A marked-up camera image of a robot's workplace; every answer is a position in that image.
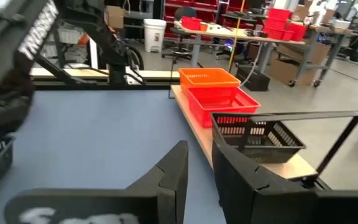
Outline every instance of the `red tray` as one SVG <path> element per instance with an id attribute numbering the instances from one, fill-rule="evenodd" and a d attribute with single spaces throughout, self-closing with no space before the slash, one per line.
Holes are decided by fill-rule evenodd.
<path id="1" fill-rule="evenodd" d="M 255 113 L 260 104 L 238 87 L 189 88 L 189 109 L 203 128 L 212 127 L 211 113 Z"/>

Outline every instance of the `wooden board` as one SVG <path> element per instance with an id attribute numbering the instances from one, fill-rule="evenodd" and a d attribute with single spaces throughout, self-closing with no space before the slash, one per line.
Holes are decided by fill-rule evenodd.
<path id="1" fill-rule="evenodd" d="M 191 114 L 188 107 L 188 100 L 182 93 L 180 85 L 173 85 L 172 92 L 175 95 L 175 99 L 179 104 L 180 109 L 191 129 L 196 136 L 198 143 L 200 144 L 204 155 L 206 156 L 210 166 L 212 167 L 212 130 L 211 128 L 202 128 L 194 116 Z M 288 162 L 284 164 L 262 164 L 268 170 L 280 175 L 286 179 L 294 179 L 299 177 L 306 177 L 309 175 L 315 175 L 317 172 L 299 155 L 295 154 Z"/>
<path id="2" fill-rule="evenodd" d="M 205 32 L 205 31 L 200 31 L 200 30 L 190 30 L 190 29 L 186 29 L 184 27 L 181 26 L 181 23 L 178 21 L 175 21 L 174 24 L 183 29 L 186 33 L 189 34 L 200 34 L 200 35 L 207 35 L 207 36 L 211 36 L 211 37 L 225 37 L 225 38 L 234 38 L 236 36 L 236 31 L 234 29 L 234 31 L 230 32 L 228 31 L 228 33 L 218 33 L 218 32 Z M 239 29 L 239 31 L 237 32 L 237 38 L 240 40 L 255 40 L 255 41 L 261 41 L 261 42 L 275 42 L 275 43 L 287 43 L 287 44 L 305 44 L 302 41 L 286 41 L 286 40 L 275 40 L 275 39 L 271 39 L 271 38 L 265 38 L 265 37 L 250 37 L 246 34 L 244 34 L 244 30 L 243 29 Z"/>
<path id="3" fill-rule="evenodd" d="M 107 78 L 107 75 L 102 73 L 93 71 L 93 70 L 83 70 L 83 69 L 65 69 L 67 73 L 74 77 L 81 77 L 81 78 Z M 48 72 L 44 68 L 33 68 L 30 72 L 33 77 L 37 78 L 47 78 L 52 77 L 53 75 Z M 144 78 L 170 78 L 171 72 L 170 71 L 139 71 L 139 75 L 142 75 Z M 178 72 L 172 73 L 173 78 L 179 78 Z"/>

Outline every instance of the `desk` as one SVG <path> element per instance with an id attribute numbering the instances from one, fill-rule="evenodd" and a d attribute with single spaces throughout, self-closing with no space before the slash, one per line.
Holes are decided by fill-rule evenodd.
<path id="1" fill-rule="evenodd" d="M 293 59 L 299 63 L 299 67 L 296 72 L 296 78 L 294 80 L 291 80 L 289 83 L 287 83 L 288 86 L 290 86 L 290 87 L 294 87 L 296 85 L 296 82 L 300 79 L 300 77 L 303 75 L 303 72 L 306 69 L 321 69 L 320 76 L 313 83 L 314 87 L 320 86 L 320 84 L 324 80 L 324 77 L 326 76 L 329 68 L 331 67 L 331 64 L 334 61 L 335 56 L 338 54 L 339 50 L 341 49 L 341 45 L 342 45 L 342 41 L 344 40 L 344 37 L 349 36 L 349 35 L 358 35 L 358 34 L 353 33 L 353 31 L 349 30 L 349 29 L 334 28 L 334 30 L 332 30 L 330 27 L 315 26 L 315 25 L 310 25 L 309 28 L 313 31 L 313 34 L 311 35 L 307 45 L 298 47 L 297 45 L 288 45 L 288 44 L 283 43 L 283 44 L 287 45 L 288 47 L 294 48 L 301 52 L 305 52 L 303 54 L 302 60 L 298 60 L 297 58 L 293 58 L 289 55 L 282 54 L 283 56 Z M 324 65 L 310 64 L 310 63 L 308 63 L 309 58 L 311 57 L 311 53 L 314 49 L 315 43 L 317 42 L 317 40 L 320 36 L 320 33 L 328 33 L 328 34 L 337 35 L 336 43 L 331 48 L 329 57 Z"/>
<path id="2" fill-rule="evenodd" d="M 185 116 L 190 128 L 193 130 L 198 143 L 200 144 L 205 157 L 207 158 L 209 165 L 212 167 L 212 130 L 211 128 L 202 128 L 194 116 L 191 114 L 188 101 L 185 95 L 182 93 L 180 85 L 173 85 L 172 92 L 175 95 L 175 99 Z M 317 172 L 299 155 L 295 154 L 288 162 L 284 164 L 262 164 L 268 170 L 280 175 L 286 179 L 299 179 L 301 177 L 307 177 L 316 175 Z"/>
<path id="3" fill-rule="evenodd" d="M 211 37 L 221 37 L 221 38 L 235 38 L 236 36 L 236 29 L 232 32 L 225 32 L 225 33 L 217 33 L 217 32 L 206 32 L 206 31 L 200 31 L 200 30 L 189 30 L 181 26 L 181 23 L 178 21 L 174 22 L 175 26 L 177 26 L 180 29 L 183 29 L 186 33 L 189 34 L 196 34 L 196 39 L 193 47 L 193 53 L 191 55 L 191 65 L 193 67 L 197 67 L 197 61 L 198 56 L 200 54 L 200 45 L 201 45 L 201 35 L 207 35 Z M 266 68 L 267 62 L 269 61 L 269 56 L 271 55 L 271 52 L 273 50 L 271 43 L 286 43 L 286 44 L 305 44 L 304 42 L 300 41 L 285 41 L 285 40 L 275 40 L 271 38 L 265 38 L 265 37 L 251 37 L 246 34 L 244 34 L 243 29 L 239 29 L 237 32 L 237 39 L 239 40 L 253 40 L 253 41 L 259 41 L 259 42 L 266 42 L 268 43 L 268 46 L 265 48 L 263 54 L 261 55 L 260 63 L 259 63 L 259 70 L 260 72 L 264 73 L 264 70 Z"/>
<path id="4" fill-rule="evenodd" d="M 167 91 L 37 91 L 0 183 L 5 203 L 37 187 L 123 189 L 178 141 L 189 146 L 185 223 L 223 224 L 213 172 Z"/>

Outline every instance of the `white trash can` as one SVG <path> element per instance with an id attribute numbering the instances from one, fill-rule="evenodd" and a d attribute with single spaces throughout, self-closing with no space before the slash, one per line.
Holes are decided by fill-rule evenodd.
<path id="1" fill-rule="evenodd" d="M 167 22 L 161 19 L 144 19 L 144 48 L 146 52 L 161 52 Z"/>

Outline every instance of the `black metal frame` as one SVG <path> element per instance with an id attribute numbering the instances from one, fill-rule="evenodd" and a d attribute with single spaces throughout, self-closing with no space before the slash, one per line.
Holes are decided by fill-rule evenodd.
<path id="1" fill-rule="evenodd" d="M 107 77 L 82 78 L 96 84 L 66 84 L 55 77 L 32 77 L 36 90 L 169 90 L 179 78 L 144 78 L 145 85 L 110 85 Z"/>
<path id="2" fill-rule="evenodd" d="M 326 118 L 346 118 L 351 117 L 345 129 L 339 135 L 334 145 L 328 151 L 324 159 L 321 161 L 316 169 L 316 175 L 291 179 L 294 182 L 301 182 L 306 188 L 321 188 L 330 189 L 319 177 L 325 170 L 331 159 L 335 156 L 341 148 L 347 137 L 358 124 L 358 111 L 332 111 L 332 112 L 292 112 L 292 113 L 272 113 L 268 116 L 254 116 L 251 118 L 253 122 L 259 121 L 289 121 L 289 120 L 303 120 L 303 119 L 326 119 Z"/>

